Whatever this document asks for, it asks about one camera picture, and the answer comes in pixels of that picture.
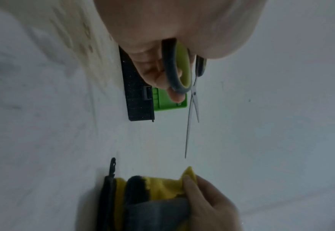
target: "yellow cloth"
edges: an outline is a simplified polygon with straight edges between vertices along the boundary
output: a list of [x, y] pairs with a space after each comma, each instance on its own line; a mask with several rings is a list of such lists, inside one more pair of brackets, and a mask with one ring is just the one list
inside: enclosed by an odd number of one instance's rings
[[[188, 167], [182, 176], [190, 176], [195, 183], [197, 183], [197, 177], [193, 172], [192, 167]], [[179, 180], [162, 179], [143, 177], [146, 182], [146, 190], [149, 191], [150, 200], [164, 200], [173, 199], [177, 196], [184, 195], [183, 181], [182, 178]], [[115, 231], [121, 231], [123, 228], [123, 201], [126, 181], [121, 178], [116, 178], [117, 188], [115, 191], [114, 198], [114, 226]], [[178, 231], [188, 230], [187, 222], [184, 222], [178, 229]]]

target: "green box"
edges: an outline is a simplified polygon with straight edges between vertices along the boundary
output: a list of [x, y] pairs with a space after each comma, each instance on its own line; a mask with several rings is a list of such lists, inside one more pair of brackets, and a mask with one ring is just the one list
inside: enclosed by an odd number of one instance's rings
[[180, 104], [172, 102], [165, 90], [152, 88], [152, 94], [153, 94], [153, 108], [155, 112], [178, 109], [178, 108], [186, 108], [188, 106], [187, 94], [185, 94], [185, 100]]

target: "white surface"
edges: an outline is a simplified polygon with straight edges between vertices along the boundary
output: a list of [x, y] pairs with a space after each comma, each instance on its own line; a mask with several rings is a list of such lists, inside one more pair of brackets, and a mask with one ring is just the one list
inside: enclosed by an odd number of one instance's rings
[[[0, 0], [54, 34], [0, 12], [0, 230], [89, 229], [95, 186], [113, 156], [124, 178], [178, 178], [193, 166], [237, 204], [250, 230], [331, 227], [335, 1], [269, 1], [247, 45], [209, 62], [187, 160], [188, 110], [128, 121], [117, 46], [92, 4], [51, 5], [60, 16], [49, 6], [56, 1], [31, 2]], [[316, 213], [326, 200], [332, 212]]]

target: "scissor handle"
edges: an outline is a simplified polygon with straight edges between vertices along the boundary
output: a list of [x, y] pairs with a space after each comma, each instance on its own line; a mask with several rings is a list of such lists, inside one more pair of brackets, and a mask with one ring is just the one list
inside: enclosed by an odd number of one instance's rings
[[[188, 49], [175, 38], [163, 40], [162, 61], [167, 81], [172, 89], [179, 94], [189, 92], [192, 85], [192, 75]], [[177, 74], [177, 68], [183, 71], [181, 78]]]
[[207, 59], [204, 59], [197, 55], [197, 60], [195, 64], [195, 75], [196, 77], [200, 77], [205, 72], [205, 67], [207, 66]]

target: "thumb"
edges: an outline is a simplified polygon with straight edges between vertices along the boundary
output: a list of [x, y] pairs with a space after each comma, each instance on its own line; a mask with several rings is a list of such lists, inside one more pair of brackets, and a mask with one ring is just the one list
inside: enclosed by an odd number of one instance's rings
[[200, 191], [198, 185], [194, 183], [190, 176], [183, 176], [183, 187], [192, 210], [195, 210], [198, 207], [209, 205], [207, 200], [204, 198], [202, 192]]

